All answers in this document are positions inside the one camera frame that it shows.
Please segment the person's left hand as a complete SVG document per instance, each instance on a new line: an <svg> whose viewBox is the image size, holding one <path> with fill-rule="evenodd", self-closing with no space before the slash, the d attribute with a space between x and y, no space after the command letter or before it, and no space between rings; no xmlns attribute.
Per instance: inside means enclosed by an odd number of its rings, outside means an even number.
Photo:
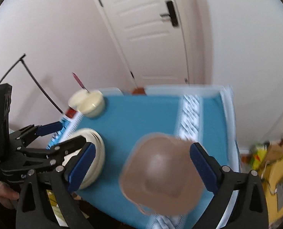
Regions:
<svg viewBox="0 0 283 229"><path fill-rule="evenodd" d="M8 209L14 209L13 201L17 201L20 194L9 187L8 184L0 181L0 203Z"/></svg>

